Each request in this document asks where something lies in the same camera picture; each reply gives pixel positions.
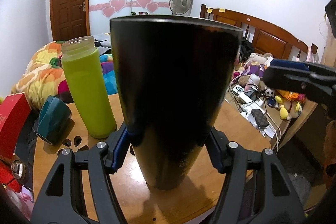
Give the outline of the black tapered cup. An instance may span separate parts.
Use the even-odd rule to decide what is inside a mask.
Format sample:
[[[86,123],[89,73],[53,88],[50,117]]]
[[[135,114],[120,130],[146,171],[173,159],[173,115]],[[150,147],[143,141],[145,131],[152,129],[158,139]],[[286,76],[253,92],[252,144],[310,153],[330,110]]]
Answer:
[[[171,190],[187,176],[231,81],[243,30],[203,18],[110,20],[117,91],[146,183]]]

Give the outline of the dark teal faceted cup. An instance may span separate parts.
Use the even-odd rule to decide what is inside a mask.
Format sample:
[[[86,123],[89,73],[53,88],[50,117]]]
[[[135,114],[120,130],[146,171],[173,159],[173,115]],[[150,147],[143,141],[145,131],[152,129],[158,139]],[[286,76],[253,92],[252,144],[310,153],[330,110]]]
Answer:
[[[57,144],[70,117],[66,103],[56,96],[48,96],[39,113],[37,135],[48,144]]]

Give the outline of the orange snack bag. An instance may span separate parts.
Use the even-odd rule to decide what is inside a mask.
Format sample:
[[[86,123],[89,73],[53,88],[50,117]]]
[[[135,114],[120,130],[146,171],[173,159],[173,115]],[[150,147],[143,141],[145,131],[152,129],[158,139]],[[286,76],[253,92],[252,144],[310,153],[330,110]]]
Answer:
[[[285,98],[287,101],[290,101],[290,102],[298,101],[300,103],[305,102],[306,96],[304,94],[296,93],[296,92],[289,92],[289,91],[280,90],[280,89],[277,89],[277,91],[280,94],[280,96],[282,96],[282,98]]]

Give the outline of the yellow plush toy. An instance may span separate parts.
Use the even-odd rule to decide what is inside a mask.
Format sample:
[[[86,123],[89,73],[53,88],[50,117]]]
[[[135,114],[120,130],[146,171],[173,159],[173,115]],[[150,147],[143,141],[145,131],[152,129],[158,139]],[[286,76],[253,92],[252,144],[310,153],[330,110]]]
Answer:
[[[299,101],[288,101],[282,96],[275,96],[277,102],[277,109],[280,112],[282,120],[289,121],[298,118],[302,113],[302,105]]]

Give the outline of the black white soccer ball toy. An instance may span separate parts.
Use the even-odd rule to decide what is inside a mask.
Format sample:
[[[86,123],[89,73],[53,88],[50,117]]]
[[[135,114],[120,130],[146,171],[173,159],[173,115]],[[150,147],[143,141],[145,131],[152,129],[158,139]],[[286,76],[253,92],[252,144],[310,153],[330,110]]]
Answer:
[[[271,89],[269,87],[265,87],[264,94],[265,94],[266,97],[272,97],[272,98],[274,98],[275,97],[275,90]]]

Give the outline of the wooden bed headboard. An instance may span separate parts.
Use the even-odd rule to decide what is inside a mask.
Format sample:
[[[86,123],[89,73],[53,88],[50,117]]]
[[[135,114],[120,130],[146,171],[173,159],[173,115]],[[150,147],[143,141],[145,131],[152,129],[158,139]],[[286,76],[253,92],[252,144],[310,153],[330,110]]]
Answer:
[[[270,53],[274,58],[288,59],[293,47],[298,49],[298,57],[300,57],[301,53],[307,54],[311,51],[311,53],[316,54],[318,51],[318,47],[315,44],[307,46],[302,40],[296,38],[287,30],[241,12],[228,9],[213,9],[202,4],[200,17],[240,28],[243,24],[246,24],[247,28],[253,27],[255,32],[252,39],[252,47],[254,47],[256,53]]]

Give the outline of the dark patterned wallet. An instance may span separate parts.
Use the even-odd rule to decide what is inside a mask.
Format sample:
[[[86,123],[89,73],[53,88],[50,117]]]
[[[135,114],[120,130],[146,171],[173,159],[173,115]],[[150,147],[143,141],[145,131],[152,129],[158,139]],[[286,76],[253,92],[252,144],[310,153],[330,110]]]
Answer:
[[[269,125],[264,113],[260,109],[252,109],[251,114],[259,128],[266,128]]]

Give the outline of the white power strip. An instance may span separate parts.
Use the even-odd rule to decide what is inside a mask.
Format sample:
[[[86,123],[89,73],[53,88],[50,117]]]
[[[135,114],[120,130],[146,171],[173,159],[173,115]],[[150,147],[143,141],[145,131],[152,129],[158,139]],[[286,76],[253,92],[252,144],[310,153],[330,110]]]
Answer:
[[[232,88],[232,93],[242,108],[262,109],[263,107],[264,101],[256,87],[245,90],[244,87],[235,85]]]

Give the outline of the red gift box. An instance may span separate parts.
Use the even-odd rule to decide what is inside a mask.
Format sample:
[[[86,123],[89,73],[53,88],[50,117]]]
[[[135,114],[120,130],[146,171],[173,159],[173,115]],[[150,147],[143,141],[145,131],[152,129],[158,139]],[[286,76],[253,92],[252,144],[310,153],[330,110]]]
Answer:
[[[12,158],[19,134],[30,112],[25,93],[11,94],[1,103],[1,157]]]

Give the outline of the orange yellow floral blanket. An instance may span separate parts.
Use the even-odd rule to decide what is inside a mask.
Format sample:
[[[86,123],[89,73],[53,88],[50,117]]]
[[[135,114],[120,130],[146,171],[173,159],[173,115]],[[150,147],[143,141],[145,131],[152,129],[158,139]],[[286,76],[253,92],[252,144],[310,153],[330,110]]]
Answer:
[[[61,62],[61,46],[64,42],[56,40],[36,51],[25,73],[11,88],[11,94],[25,93],[30,107],[35,110],[40,110],[49,96],[72,103]]]

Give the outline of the blue plush blanket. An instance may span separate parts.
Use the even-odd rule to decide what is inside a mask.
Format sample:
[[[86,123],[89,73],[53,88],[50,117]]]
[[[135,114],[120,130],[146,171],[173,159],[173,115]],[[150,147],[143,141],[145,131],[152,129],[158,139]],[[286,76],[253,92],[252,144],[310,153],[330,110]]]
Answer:
[[[100,56],[102,74],[106,92],[108,95],[117,93],[116,76],[114,72],[114,63],[112,54],[103,54]]]

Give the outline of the green plastic bottle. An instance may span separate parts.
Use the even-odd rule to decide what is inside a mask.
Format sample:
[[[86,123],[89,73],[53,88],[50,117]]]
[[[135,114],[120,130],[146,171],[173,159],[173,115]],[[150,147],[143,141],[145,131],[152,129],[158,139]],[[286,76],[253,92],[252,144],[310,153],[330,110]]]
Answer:
[[[104,139],[116,130],[100,56],[92,36],[63,43],[61,63],[75,106],[90,136]]]

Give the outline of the white standing fan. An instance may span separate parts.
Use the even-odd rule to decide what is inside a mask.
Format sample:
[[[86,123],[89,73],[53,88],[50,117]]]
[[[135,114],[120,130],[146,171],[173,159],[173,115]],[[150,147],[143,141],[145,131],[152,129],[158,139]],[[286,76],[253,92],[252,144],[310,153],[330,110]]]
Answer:
[[[169,7],[174,15],[188,14],[193,5],[193,0],[170,0]]]

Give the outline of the brown wooden door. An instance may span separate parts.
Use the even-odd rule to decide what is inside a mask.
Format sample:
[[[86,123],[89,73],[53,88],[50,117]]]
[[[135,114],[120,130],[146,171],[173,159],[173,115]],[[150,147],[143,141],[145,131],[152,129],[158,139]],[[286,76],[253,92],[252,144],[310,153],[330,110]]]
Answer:
[[[54,40],[70,40],[87,35],[85,0],[50,0]]]

